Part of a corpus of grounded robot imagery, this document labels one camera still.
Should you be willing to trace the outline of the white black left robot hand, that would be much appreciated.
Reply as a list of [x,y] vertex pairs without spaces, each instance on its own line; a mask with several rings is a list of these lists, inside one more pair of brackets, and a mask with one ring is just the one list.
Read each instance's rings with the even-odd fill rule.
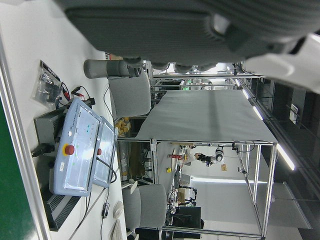
[[317,0],[58,0],[100,51],[176,71],[244,62],[249,70],[320,91]]

